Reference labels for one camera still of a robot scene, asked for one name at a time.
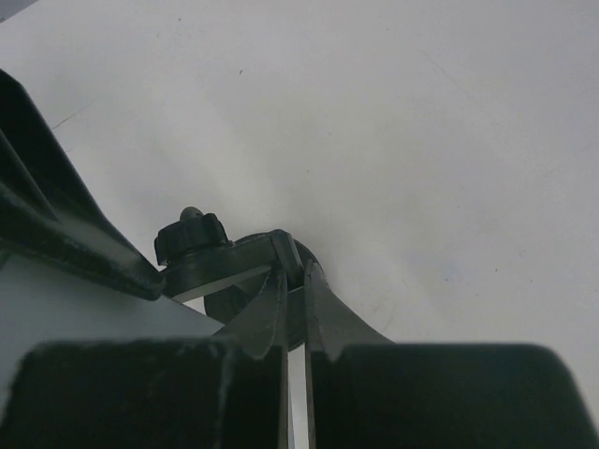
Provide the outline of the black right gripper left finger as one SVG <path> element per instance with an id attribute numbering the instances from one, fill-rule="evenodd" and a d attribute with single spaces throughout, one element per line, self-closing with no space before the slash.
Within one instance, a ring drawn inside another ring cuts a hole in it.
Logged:
<path id="1" fill-rule="evenodd" d="M 286 448 L 287 279 L 208 338 L 57 341 L 21 361 L 5 448 Z"/>

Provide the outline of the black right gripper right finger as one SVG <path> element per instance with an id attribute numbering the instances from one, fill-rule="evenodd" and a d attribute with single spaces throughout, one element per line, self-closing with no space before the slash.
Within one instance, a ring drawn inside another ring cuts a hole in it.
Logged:
<path id="1" fill-rule="evenodd" d="M 305 269 L 313 448 L 594 448 L 570 370 L 522 343 L 395 343 Z"/>

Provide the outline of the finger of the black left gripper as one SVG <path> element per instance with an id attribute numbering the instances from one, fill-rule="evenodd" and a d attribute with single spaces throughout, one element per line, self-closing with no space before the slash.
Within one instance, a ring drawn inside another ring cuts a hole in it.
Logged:
<path id="1" fill-rule="evenodd" d="M 1 74 L 1 247 L 143 299 L 164 279 L 97 206 L 35 103 Z"/>

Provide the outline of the light blue smartphone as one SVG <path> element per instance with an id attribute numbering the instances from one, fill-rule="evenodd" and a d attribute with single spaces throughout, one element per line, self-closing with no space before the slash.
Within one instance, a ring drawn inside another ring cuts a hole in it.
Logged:
<path id="1" fill-rule="evenodd" d="M 49 340 L 208 337 L 222 327 L 172 299 L 147 301 L 17 256 L 1 255 L 1 402 L 20 360 Z"/>

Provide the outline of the black phone stand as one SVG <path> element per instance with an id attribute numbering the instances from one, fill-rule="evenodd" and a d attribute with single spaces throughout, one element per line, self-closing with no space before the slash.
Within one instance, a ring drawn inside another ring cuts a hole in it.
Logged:
<path id="1" fill-rule="evenodd" d="M 215 214 L 187 207 L 178 221 L 158 231 L 153 246 L 164 295 L 180 303 L 202 297 L 206 314 L 224 325 L 257 298 L 272 269 L 282 269 L 288 348 L 304 343 L 303 274 L 317 258 L 289 233 L 275 229 L 233 241 Z"/>

